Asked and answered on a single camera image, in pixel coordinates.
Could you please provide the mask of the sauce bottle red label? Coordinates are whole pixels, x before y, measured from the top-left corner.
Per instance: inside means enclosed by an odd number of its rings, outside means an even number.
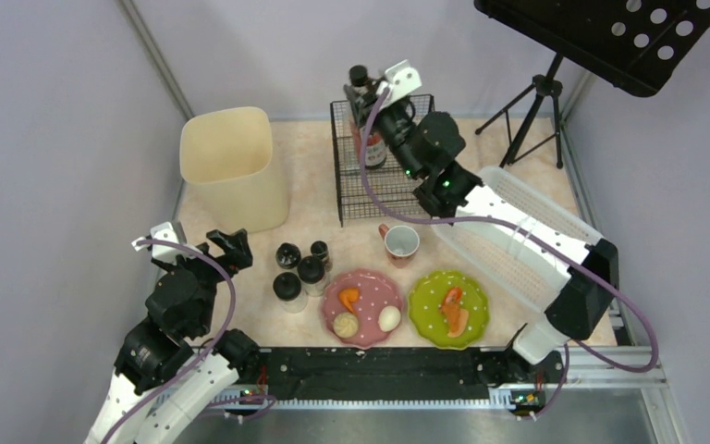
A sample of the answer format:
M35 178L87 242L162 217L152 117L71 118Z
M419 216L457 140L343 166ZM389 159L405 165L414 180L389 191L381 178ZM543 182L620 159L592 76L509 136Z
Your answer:
M368 74L368 69L364 65L355 65L349 69L349 84L363 85L364 83L371 84L371 97L373 97L374 82ZM360 158L361 145L363 139L364 126L356 126L352 121L350 112L348 113L349 129L353 140L356 158ZM367 146L365 150L365 161L363 164L366 169L377 169L382 167L387 158L387 148L377 133L369 133L366 137Z

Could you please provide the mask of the glass jar black lid front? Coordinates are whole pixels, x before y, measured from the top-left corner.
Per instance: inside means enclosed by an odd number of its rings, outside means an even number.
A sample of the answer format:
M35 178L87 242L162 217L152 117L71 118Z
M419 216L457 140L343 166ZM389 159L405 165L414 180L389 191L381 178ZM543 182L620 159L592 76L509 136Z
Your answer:
M293 272L277 275L272 288L283 309L291 314L302 312L308 303L300 278Z

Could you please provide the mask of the glass jar black lid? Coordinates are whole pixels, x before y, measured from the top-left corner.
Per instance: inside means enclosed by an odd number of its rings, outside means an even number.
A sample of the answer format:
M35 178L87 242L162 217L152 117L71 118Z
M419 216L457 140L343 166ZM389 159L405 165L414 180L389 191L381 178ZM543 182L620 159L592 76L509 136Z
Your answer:
M302 312L308 303L300 278L293 272L277 275L272 288L283 309L291 314Z
M324 263L318 257L309 255L302 258L297 266L301 288L309 297L322 297L328 285L328 275Z

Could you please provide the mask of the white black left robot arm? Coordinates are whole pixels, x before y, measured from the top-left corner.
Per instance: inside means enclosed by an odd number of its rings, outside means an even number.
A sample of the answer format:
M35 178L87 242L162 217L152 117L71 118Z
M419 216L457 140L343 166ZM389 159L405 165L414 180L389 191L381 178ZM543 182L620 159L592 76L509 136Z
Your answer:
M124 338L88 443L172 443L217 397L238 383L230 407L270 405L259 346L222 325L211 331L217 286L252 266L248 233L207 233L187 243L178 222L165 222L131 243L163 270L147 297L146 317Z

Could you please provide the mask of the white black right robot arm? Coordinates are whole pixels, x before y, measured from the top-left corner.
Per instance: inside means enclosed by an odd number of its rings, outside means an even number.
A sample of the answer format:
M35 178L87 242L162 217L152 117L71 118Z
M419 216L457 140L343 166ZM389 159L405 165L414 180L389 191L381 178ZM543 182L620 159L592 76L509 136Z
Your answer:
M538 317L510 340L507 357L533 367L570 341L590 338L619 295L615 244L603 237L572 238L463 167L456 157L466 142L450 114L434 111L415 122L407 111L408 94L384 81L346 85L343 92L360 133L377 133L404 174L418 180L413 193L428 215L424 224L468 230L512 255L554 292Z

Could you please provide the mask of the beige plastic waste bin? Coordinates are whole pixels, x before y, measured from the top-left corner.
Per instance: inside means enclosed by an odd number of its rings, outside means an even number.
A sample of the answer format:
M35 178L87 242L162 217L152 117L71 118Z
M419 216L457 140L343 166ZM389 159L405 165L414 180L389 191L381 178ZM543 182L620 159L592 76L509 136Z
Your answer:
M265 231L288 219L290 189L271 123L256 106L190 119L179 141L180 174L227 232Z

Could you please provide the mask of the small black pepper grinder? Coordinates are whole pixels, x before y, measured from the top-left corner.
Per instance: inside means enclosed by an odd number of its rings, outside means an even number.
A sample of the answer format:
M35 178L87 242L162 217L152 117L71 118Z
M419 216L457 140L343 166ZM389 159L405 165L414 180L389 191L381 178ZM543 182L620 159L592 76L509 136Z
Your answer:
M318 258L323 266L326 273L332 270L332 260L330 255L330 250L327 243L323 240L316 240L310 247L310 252L312 256Z

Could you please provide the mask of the pink floral mug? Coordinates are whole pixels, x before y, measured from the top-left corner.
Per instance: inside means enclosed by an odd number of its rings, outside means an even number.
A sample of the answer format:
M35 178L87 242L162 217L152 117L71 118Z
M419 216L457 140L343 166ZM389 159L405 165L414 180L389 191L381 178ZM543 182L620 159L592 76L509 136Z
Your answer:
M406 267L420 248L419 233L409 226L389 227L387 224L381 224L378 231L391 265L396 268Z

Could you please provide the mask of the beige steamed bun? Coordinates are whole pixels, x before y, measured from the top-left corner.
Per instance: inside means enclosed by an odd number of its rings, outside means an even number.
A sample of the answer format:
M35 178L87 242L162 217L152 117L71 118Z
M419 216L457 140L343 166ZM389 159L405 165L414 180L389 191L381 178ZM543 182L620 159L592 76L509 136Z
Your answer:
M332 323L334 334L340 339L354 337L360 328L358 317L355 314L346 312L338 314Z

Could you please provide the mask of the pink polka dot plate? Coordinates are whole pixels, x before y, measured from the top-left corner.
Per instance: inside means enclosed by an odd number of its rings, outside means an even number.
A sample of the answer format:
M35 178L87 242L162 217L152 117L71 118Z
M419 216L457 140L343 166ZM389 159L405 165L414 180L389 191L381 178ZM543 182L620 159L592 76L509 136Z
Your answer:
M351 289L358 292L358 300L349 304L352 310L339 297L341 291ZM382 272L355 268L333 277L325 288L318 313L322 319L322 326L330 337L343 346L368 350L385 343L397 329L394 327L384 331L379 327L380 314L388 307L398 310L399 325L405 311L405 298L398 283ZM348 338L342 338L335 332L335 320L342 314L347 314L349 317L352 315L357 320L358 329Z

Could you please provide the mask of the white egg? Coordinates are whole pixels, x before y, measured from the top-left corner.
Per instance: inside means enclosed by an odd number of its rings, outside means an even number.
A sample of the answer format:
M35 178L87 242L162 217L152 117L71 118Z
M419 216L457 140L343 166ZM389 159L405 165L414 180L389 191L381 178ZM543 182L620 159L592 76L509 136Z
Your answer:
M385 307L378 316L378 327L382 332L389 333L401 322L401 311L393 305Z

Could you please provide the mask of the green polka dot plate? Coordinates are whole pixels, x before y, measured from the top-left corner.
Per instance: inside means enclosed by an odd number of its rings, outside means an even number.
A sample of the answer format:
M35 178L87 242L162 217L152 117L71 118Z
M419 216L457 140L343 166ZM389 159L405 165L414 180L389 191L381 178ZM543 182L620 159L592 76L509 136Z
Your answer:
M447 336L447 321L440 305L451 287L461 287L461 305L469 312L464 332ZM464 350L479 341L490 323L489 301L480 283L456 270L437 270L421 277L408 296L409 320L418 334L441 350Z

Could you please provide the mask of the orange salmon slice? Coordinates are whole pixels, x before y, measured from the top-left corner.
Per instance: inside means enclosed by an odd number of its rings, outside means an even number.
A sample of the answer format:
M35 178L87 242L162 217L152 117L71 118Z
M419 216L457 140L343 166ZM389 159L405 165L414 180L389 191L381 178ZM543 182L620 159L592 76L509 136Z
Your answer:
M440 305L440 313L447 321L447 336L456 338L467 328L469 312L461 305L463 289L451 287Z

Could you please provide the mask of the white perforated plastic basket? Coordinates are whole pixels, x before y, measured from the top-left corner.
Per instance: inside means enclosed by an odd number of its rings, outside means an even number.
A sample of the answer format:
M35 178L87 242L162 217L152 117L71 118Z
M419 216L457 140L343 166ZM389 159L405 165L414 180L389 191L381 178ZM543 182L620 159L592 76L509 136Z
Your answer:
M603 235L506 170L480 170L482 187L456 216L491 216L516 224L464 222L432 226L434 233L481 274L534 313L541 313L570 278L568 265L528 237L539 238L580 264Z

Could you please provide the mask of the black music stand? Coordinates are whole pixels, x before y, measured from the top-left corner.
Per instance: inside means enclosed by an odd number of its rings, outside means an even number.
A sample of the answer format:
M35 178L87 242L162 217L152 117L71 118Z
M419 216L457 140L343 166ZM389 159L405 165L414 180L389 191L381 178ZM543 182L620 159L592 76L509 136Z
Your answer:
M506 104L496 118L527 94L534 101L517 133L509 134L502 167L522 158L526 135L545 98L551 98L553 118L561 122L556 78L568 59L595 76L636 97L660 92L673 71L710 28L710 1L476 1L474 7L490 19L553 51L545 74Z

